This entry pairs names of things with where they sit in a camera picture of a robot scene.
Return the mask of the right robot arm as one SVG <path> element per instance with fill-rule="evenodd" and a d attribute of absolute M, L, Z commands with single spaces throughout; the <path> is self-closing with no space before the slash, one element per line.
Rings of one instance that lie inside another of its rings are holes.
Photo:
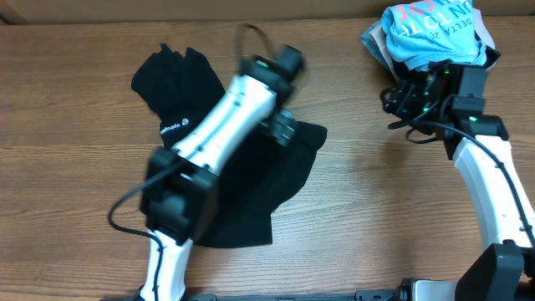
<path fill-rule="evenodd" d="M 482 253 L 456 281 L 409 278 L 395 300 L 532 300 L 534 210 L 517 175 L 502 119 L 484 112 L 487 69 L 431 64 L 381 91 L 388 127 L 443 143 L 465 182 L 481 232 Z"/>

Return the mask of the black t-shirt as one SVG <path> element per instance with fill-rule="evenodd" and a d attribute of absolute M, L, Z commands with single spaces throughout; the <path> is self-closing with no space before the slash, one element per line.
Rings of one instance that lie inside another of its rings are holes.
<path fill-rule="evenodd" d="M 160 118 L 160 137 L 170 149 L 206 117 L 225 90 L 206 57 L 166 44 L 136 71 L 131 88 Z M 201 247 L 239 248 L 273 241 L 272 214 L 305 185 L 328 131 L 299 121 L 288 145 L 261 131 L 250 134 L 220 175 L 219 209 Z"/>

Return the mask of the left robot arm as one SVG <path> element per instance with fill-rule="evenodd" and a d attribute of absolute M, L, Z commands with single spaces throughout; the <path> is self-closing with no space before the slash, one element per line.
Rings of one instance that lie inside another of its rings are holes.
<path fill-rule="evenodd" d="M 171 149 L 153 153 L 140 203 L 151 240 L 150 259 L 135 299 L 182 299 L 193 242 L 217 212 L 222 169 L 256 130 L 279 145 L 289 143 L 296 122 L 283 105 L 304 70 L 303 54 L 289 45 L 271 59 L 242 59 L 229 89 L 205 119 Z"/>

